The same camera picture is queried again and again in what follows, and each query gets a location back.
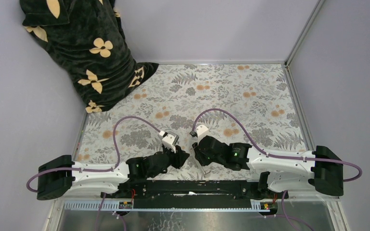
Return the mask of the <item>white cardboard paper box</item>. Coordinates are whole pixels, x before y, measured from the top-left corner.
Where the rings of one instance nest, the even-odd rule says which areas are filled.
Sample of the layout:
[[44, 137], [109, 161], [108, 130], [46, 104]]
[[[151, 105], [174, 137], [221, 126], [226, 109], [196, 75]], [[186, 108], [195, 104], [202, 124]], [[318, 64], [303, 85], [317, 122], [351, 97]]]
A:
[[207, 166], [202, 166], [201, 163], [196, 159], [195, 153], [191, 154], [192, 158], [194, 159], [194, 162], [198, 168], [198, 170], [201, 172], [201, 176], [203, 180], [208, 180], [209, 176], [211, 175], [211, 170]]

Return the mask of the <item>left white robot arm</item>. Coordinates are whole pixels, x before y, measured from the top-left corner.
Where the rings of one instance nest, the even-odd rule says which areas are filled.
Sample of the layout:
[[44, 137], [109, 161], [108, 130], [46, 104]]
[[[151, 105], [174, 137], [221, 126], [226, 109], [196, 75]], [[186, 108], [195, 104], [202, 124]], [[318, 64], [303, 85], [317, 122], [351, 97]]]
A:
[[40, 201], [64, 195], [101, 193], [114, 193], [123, 198], [130, 193], [129, 183], [166, 174], [169, 167], [180, 169], [189, 156], [179, 146], [175, 151], [164, 147], [153, 155], [130, 158], [115, 167], [113, 164], [84, 164], [73, 161], [70, 155], [62, 155], [38, 168], [35, 176], [38, 187], [34, 191]]

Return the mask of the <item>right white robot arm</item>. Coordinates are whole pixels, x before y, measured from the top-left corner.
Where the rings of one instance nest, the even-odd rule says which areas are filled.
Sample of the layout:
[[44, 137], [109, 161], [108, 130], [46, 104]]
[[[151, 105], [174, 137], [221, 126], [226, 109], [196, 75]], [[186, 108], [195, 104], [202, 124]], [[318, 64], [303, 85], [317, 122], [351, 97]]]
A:
[[203, 167], [217, 163], [233, 171], [258, 174], [256, 191], [263, 198], [285, 190], [315, 190], [329, 196], [344, 194], [343, 165], [325, 146], [305, 152], [259, 150], [248, 143], [226, 144], [205, 136], [193, 143], [192, 149]]

